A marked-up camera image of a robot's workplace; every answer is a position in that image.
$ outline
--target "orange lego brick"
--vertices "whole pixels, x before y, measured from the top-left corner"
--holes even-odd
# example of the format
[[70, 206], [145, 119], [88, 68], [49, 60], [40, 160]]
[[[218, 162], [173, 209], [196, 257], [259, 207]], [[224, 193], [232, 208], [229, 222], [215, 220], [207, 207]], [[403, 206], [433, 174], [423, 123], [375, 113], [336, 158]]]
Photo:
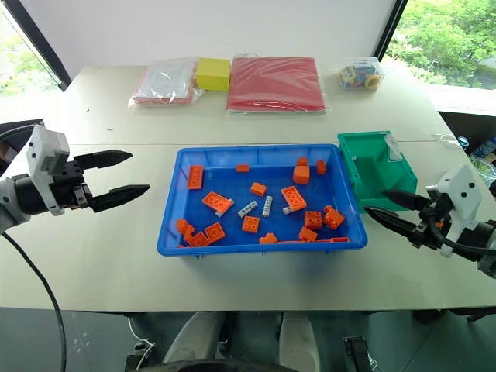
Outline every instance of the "orange lego brick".
[[188, 188], [190, 190], [200, 190], [203, 181], [203, 166], [191, 165], [189, 167]]
[[296, 184], [308, 184], [310, 181], [310, 167], [308, 165], [297, 165], [293, 170], [293, 182]]
[[249, 171], [250, 171], [250, 166], [248, 164], [236, 165], [236, 172], [238, 173], [248, 173]]
[[195, 236], [191, 238], [191, 240], [188, 242], [190, 246], [207, 246], [210, 244], [208, 241], [207, 237], [203, 232], [199, 232]]
[[216, 194], [214, 191], [210, 191], [201, 201], [214, 211], [220, 213], [224, 213], [234, 204], [234, 201], [231, 199], [226, 199], [223, 196]]
[[308, 159], [306, 157], [298, 158], [296, 165], [308, 165]]
[[176, 221], [176, 229], [181, 235], [184, 235], [188, 225], [188, 221], [186, 221], [185, 219], [177, 219]]
[[243, 220], [242, 231], [247, 233], [258, 233], [258, 224], [260, 223], [260, 219], [258, 217], [252, 217], [250, 215], [246, 215]]
[[307, 208], [307, 202], [303, 199], [295, 186], [282, 188], [281, 192], [282, 196], [284, 196], [284, 199], [286, 199], [286, 202], [289, 204], [289, 209], [292, 212]]
[[336, 238], [331, 238], [331, 243], [348, 243], [350, 238], [348, 236], [340, 236]]
[[193, 233], [195, 232], [195, 228], [193, 225], [186, 226], [186, 230], [184, 231], [184, 236], [183, 239], [185, 242], [189, 242], [191, 238], [193, 237]]
[[266, 236], [262, 236], [258, 241], [260, 244], [274, 244], [278, 242], [277, 237], [272, 232], [267, 233]]
[[305, 227], [320, 230], [322, 228], [322, 213], [305, 211]]
[[317, 174], [323, 175], [327, 171], [326, 163], [324, 163], [324, 160], [317, 160]]
[[267, 192], [267, 186], [265, 186], [264, 184], [259, 184], [258, 182], [253, 182], [250, 191], [252, 192], [252, 194], [264, 196]]
[[331, 229], [336, 230], [339, 225], [341, 225], [344, 221], [344, 216], [336, 211], [330, 205], [326, 205], [324, 208], [325, 216], [324, 223], [328, 225]]
[[317, 240], [317, 233], [303, 226], [298, 234], [298, 238], [309, 243], [315, 242]]
[[222, 230], [222, 226], [218, 222], [206, 227], [205, 233], [207, 234], [207, 238], [210, 240], [210, 243], [215, 243], [217, 240], [226, 237], [224, 230]]

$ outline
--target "white wall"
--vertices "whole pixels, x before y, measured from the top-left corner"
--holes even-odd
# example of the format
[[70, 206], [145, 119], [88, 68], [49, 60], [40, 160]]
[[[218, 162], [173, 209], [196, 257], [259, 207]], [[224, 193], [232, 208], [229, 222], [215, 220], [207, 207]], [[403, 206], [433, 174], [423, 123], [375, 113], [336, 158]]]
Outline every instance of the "white wall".
[[372, 55], [394, 0], [22, 0], [74, 77], [169, 57]]

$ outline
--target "yellow sponge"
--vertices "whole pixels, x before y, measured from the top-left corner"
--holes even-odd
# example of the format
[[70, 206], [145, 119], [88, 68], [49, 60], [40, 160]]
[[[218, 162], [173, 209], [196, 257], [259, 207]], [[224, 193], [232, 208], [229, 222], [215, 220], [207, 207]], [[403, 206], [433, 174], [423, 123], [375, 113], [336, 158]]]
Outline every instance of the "yellow sponge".
[[228, 91], [230, 74], [229, 60], [200, 58], [196, 68], [196, 85], [207, 91]]

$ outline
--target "white table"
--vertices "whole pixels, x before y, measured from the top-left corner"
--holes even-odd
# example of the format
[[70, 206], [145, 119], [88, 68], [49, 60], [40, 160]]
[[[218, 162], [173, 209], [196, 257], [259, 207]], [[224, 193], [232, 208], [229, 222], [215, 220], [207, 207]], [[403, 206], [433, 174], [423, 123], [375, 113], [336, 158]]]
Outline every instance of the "white table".
[[[156, 250], [177, 145], [114, 145], [134, 158], [90, 170], [95, 194], [123, 184], [150, 183], [142, 197], [93, 214], [37, 215], [9, 230], [45, 273], [62, 309], [179, 310], [384, 310], [496, 305], [496, 282], [460, 257], [446, 259], [377, 224], [363, 223], [362, 250], [324, 253], [256, 253], [163, 257]], [[80, 154], [108, 145], [74, 145]], [[458, 146], [406, 142], [401, 149], [418, 175], [418, 192], [445, 170], [467, 161]], [[18, 158], [10, 174], [25, 170]], [[478, 218], [494, 218], [483, 188]], [[402, 212], [418, 221], [414, 212]], [[40, 282], [17, 252], [0, 239], [0, 306], [50, 308]]]
[[69, 144], [328, 143], [338, 133], [389, 129], [398, 141], [447, 134], [441, 116], [404, 73], [387, 69], [377, 92], [343, 91], [322, 66], [331, 111], [325, 115], [229, 117], [226, 93], [207, 92], [190, 106], [128, 109], [144, 67], [88, 67], [67, 89], [47, 125]]

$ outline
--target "gray floor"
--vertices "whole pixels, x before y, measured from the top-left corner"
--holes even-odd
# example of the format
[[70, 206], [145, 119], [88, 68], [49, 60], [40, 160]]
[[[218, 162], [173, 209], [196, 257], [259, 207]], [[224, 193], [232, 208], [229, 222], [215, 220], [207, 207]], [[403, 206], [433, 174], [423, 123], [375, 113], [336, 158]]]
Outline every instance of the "gray floor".
[[[134, 318], [136, 332], [157, 344], [161, 359], [191, 313], [146, 313]], [[231, 357], [273, 363], [277, 358], [275, 312], [239, 317]], [[496, 370], [496, 315], [476, 323], [448, 313], [433, 325], [420, 325], [410, 312], [309, 313], [319, 345], [322, 371], [342, 371], [344, 336], [365, 336], [382, 372]], [[60, 344], [54, 313], [0, 309], [0, 370], [57, 370]], [[69, 345], [68, 371], [122, 372], [134, 338], [126, 318], [64, 312]]]

